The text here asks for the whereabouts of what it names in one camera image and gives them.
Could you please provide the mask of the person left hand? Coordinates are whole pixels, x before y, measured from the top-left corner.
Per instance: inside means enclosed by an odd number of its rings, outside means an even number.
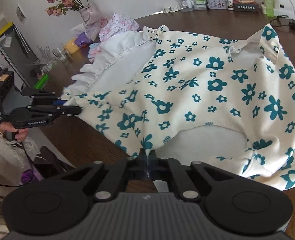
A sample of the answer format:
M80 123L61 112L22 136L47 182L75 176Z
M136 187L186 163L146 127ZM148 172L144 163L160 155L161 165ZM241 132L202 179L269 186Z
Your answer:
M0 124L0 132L5 134L5 132L10 132L15 134L15 139L18 142L23 142L26 137L28 136L29 130L27 128L25 129L16 129L12 126L10 122L2 122Z

